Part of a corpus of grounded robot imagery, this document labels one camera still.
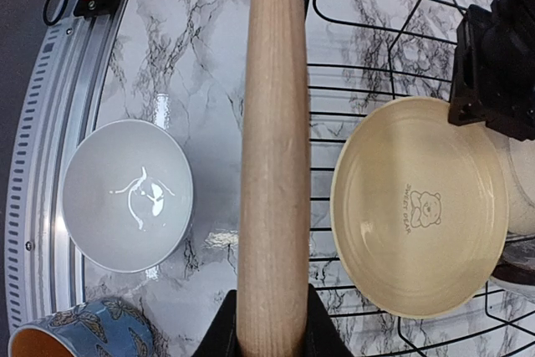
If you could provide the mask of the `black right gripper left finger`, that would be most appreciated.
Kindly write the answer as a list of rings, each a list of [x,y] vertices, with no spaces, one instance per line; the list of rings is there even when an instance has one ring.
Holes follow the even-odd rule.
[[[200,356],[240,356],[236,324],[237,291],[231,290],[200,343]]]

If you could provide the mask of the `cream bird pattern plate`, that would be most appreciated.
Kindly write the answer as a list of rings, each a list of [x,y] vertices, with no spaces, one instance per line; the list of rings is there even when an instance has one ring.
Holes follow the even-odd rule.
[[[508,231],[534,234],[534,141],[493,136],[502,166],[509,200]]]

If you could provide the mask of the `large white bowl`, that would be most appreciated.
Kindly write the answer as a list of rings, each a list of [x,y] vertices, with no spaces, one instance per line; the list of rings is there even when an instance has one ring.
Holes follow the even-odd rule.
[[[85,138],[61,187],[66,230],[90,261],[138,273],[165,261],[188,232],[194,186],[186,155],[160,127],[120,120]]]

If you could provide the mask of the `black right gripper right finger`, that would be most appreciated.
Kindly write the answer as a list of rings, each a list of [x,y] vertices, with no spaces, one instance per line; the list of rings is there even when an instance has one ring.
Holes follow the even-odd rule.
[[[302,356],[352,357],[315,287],[308,286],[307,323]]]

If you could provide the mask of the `black wire dish rack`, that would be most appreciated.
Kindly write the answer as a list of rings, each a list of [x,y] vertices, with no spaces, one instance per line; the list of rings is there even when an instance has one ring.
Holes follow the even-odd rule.
[[[531,356],[534,307],[486,283],[461,308],[405,319],[352,284],[331,231],[329,193],[344,142],[364,117],[404,96],[448,99],[459,8],[491,0],[304,0],[311,145],[309,279],[355,356]]]

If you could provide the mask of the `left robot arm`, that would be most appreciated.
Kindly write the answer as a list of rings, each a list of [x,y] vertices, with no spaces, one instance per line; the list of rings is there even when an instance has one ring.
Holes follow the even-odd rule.
[[[534,0],[471,5],[456,30],[448,122],[534,139]]]

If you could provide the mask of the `pale yellow round plate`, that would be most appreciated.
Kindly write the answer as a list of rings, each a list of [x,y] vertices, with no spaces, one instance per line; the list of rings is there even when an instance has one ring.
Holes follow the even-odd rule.
[[[451,125],[431,97],[390,101],[347,139],[330,219],[345,272],[378,308],[446,314],[490,278],[509,218],[497,149],[479,124]]]

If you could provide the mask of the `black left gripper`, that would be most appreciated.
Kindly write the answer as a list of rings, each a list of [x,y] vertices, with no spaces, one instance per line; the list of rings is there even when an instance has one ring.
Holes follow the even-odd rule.
[[[456,30],[448,122],[534,139],[534,14],[520,3],[471,5]]]

